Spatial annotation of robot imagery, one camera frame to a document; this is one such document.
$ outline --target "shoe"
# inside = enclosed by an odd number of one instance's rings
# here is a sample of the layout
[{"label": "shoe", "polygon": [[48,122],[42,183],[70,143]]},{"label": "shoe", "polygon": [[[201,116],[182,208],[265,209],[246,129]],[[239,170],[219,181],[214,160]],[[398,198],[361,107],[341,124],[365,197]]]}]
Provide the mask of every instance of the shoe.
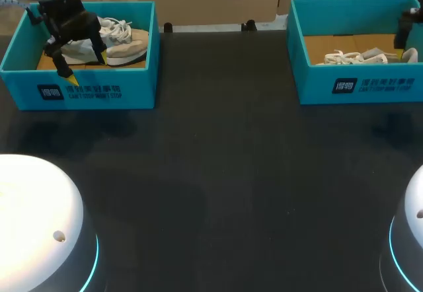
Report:
[{"label": "shoe", "polygon": [[383,54],[387,58],[388,63],[399,63],[400,61],[397,54],[386,53],[378,48],[374,48],[366,52],[363,52],[362,57],[363,59],[371,59],[372,57],[375,57],[381,54]]},{"label": "shoe", "polygon": [[366,51],[362,56],[366,59],[379,54],[384,54],[388,59],[388,63],[418,63],[418,52],[415,48],[408,49],[403,53],[401,58],[399,58],[397,54],[386,53],[378,48]]},{"label": "shoe", "polygon": [[[148,47],[148,32],[132,29],[131,22],[114,18],[98,18],[100,35],[107,45],[107,65],[125,66],[145,58]],[[62,48],[66,63],[70,65],[98,63],[90,39],[71,41]]]},{"label": "shoe", "polygon": [[388,59],[385,54],[377,54],[373,56],[367,56],[364,58],[362,54],[358,52],[352,52],[344,54],[342,51],[335,50],[338,53],[325,55],[325,62],[318,65],[348,65],[348,64],[378,64],[388,63]]},{"label": "shoe", "polygon": [[401,57],[403,63],[418,63],[418,52],[415,48],[410,48]]}]

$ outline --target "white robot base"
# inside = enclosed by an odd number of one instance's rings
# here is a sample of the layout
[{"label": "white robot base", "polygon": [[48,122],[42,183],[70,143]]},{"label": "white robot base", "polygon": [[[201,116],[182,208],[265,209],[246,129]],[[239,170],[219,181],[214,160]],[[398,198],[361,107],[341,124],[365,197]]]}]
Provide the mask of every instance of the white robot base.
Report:
[{"label": "white robot base", "polygon": [[58,167],[0,155],[0,291],[103,292],[104,254],[81,195]]},{"label": "white robot base", "polygon": [[389,227],[379,269],[386,292],[423,292],[423,166]]}]

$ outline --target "black table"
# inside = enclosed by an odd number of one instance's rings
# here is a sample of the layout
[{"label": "black table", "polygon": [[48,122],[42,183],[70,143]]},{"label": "black table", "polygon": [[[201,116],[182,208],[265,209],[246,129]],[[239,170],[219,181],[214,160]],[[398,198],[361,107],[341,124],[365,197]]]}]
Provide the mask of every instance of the black table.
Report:
[{"label": "black table", "polygon": [[382,291],[423,105],[300,106],[285,37],[162,35],[154,110],[19,112],[1,85],[1,151],[75,181],[109,292]]}]

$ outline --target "teal box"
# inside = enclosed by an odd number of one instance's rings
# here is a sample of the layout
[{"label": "teal box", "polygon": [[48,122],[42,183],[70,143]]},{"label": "teal box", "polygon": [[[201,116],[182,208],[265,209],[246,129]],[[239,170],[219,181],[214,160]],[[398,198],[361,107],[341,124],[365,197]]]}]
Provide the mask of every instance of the teal box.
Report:
[{"label": "teal box", "polygon": [[413,26],[406,47],[418,50],[418,63],[311,65],[304,41],[304,36],[395,34],[401,13],[418,7],[417,0],[291,0],[287,44],[300,103],[423,101],[421,24]]},{"label": "teal box", "polygon": [[[37,71],[43,46],[50,35],[43,24],[32,26],[25,13],[0,65],[0,76],[18,108],[154,108],[160,49],[154,2],[84,3],[84,6],[100,17],[132,21],[132,28],[149,31],[145,68],[75,70],[79,88],[59,77],[57,71]],[[31,5],[31,9],[38,14],[36,7],[36,4]]]}]

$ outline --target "shoebox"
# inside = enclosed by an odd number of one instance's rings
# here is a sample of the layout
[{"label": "shoebox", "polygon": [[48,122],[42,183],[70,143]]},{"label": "shoebox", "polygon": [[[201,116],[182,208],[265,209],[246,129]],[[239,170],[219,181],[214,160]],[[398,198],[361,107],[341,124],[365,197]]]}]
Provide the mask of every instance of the shoebox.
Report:
[{"label": "shoebox", "polygon": [[395,53],[401,13],[417,0],[291,0],[287,45],[301,104],[423,101],[423,26],[415,24],[406,50],[418,63],[317,65],[335,50]]},{"label": "shoebox", "polygon": [[[154,2],[84,3],[100,17],[131,22],[149,31],[144,62],[119,68],[71,66],[79,87],[58,76],[43,55],[50,37],[43,24],[32,26],[25,13],[0,65],[0,76],[20,110],[96,110],[154,108],[160,34]],[[38,14],[37,5],[31,10]]]}]

